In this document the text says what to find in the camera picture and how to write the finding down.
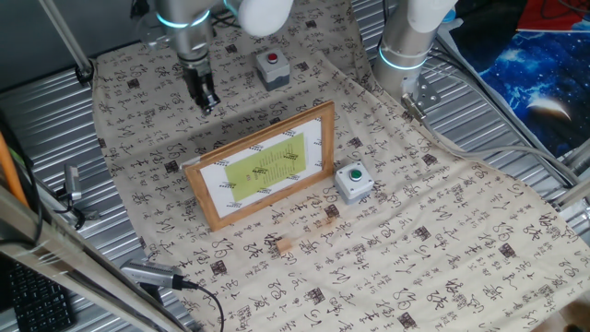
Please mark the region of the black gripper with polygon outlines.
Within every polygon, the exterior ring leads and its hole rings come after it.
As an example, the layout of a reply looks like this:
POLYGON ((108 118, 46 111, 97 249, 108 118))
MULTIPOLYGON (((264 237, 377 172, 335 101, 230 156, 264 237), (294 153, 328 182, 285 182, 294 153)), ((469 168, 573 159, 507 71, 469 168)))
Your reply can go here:
POLYGON ((211 66, 207 59, 182 62, 183 77, 191 97, 205 115, 211 114, 220 103, 214 91, 211 66))

